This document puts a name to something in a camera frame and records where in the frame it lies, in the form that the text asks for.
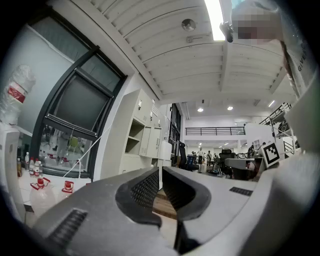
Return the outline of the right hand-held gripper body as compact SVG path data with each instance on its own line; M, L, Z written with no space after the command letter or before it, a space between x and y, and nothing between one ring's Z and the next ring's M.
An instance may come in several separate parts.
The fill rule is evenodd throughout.
M280 155L274 142L262 145L252 152L250 162L246 167L232 167L232 175L235 180L258 181L264 171L280 161Z

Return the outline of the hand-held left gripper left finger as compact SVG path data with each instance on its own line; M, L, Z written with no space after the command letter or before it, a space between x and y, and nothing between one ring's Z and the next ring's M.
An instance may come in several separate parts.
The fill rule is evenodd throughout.
M89 183L45 212L33 226L61 256L175 256L153 213L156 167Z

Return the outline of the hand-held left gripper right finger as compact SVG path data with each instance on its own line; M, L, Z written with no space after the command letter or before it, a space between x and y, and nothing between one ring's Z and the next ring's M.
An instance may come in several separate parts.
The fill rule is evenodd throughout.
M162 184L177 217L174 246L162 256L240 256L255 224L245 208L257 183L163 167Z

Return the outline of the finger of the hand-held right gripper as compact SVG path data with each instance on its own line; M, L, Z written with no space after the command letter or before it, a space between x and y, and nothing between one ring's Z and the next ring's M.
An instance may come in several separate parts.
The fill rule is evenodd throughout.
M254 158L227 158L224 160L224 164L228 167L246 167L254 161Z

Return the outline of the locker door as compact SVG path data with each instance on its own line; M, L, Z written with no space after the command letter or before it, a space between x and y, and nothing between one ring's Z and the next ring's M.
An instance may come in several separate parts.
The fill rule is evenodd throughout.
M140 156L153 159L158 158L161 143L161 133L161 127L144 127L139 151Z

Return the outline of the grey metal locker cabinet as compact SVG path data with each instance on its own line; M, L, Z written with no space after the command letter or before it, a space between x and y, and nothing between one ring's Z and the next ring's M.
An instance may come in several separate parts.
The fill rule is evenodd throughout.
M124 124L124 148L120 160L119 173L124 174L130 171L143 169L147 167L169 166L171 160L162 160L158 158L149 158L140 156L141 140L145 126L162 128L161 142L169 142L170 120L161 109L156 106L142 89L126 94L120 106L123 108L122 113L127 118L120 118Z

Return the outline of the black office chair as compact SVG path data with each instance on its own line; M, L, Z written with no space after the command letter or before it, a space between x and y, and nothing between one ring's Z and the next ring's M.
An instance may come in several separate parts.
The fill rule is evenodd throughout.
M223 149L221 153L219 153L220 158L220 170L223 174L232 177L233 172L230 166L227 166L225 163L226 159L234 159L236 154L232 152L231 149Z
M185 144L181 141L179 142L179 153L180 153L180 162L178 167L187 171L197 171L200 169L198 164L195 164L196 156L195 155L187 155Z

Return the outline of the wooden floor platform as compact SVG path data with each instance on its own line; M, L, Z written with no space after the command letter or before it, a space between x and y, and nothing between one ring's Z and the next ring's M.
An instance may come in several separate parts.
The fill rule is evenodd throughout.
M160 216L177 220L177 212L163 189L160 189L154 198L152 212Z

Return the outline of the black stair railing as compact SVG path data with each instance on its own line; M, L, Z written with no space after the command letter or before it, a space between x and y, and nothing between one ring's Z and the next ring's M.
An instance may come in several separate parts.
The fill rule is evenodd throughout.
M285 120L285 114L292 108L290 103L283 103L280 105L274 112L272 112L269 116L267 116L263 121L261 121L260 125L271 126L276 123L282 123Z

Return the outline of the black mezzanine railing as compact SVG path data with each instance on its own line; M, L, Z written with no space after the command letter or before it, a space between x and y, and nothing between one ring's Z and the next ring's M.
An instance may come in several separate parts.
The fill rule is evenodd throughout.
M187 127L186 136L241 136L245 135L244 127Z

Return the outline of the black framed window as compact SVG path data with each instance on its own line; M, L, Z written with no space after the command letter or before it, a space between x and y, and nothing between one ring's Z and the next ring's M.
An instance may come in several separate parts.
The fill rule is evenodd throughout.
M93 179L103 130L126 75L52 6L40 8L28 24L71 62L44 97L30 154L48 175Z
M170 107L171 118L169 126L169 143L171 144L171 165L175 166L177 164L177 159L179 156L179 146L181 139L181 121L182 116L179 111L179 105L173 103Z

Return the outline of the person's grey t-shirt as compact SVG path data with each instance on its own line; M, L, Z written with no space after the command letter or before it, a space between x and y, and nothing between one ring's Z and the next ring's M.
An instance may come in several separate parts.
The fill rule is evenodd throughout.
M275 170L265 208L240 256L320 256L320 64L290 11L279 7L283 64L296 102L285 118L301 153Z

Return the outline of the ceiling light strip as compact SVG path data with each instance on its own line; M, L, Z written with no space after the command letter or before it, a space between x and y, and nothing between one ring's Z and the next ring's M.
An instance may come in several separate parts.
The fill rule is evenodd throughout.
M220 29L220 24L224 22L220 0L204 0L214 41L224 41L225 36Z

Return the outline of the clear bottle red label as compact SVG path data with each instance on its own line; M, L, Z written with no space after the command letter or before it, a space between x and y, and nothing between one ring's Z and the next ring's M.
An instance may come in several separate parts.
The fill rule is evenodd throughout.
M36 76L30 66L18 65L12 72L0 95L0 121L16 125L24 101L36 84Z

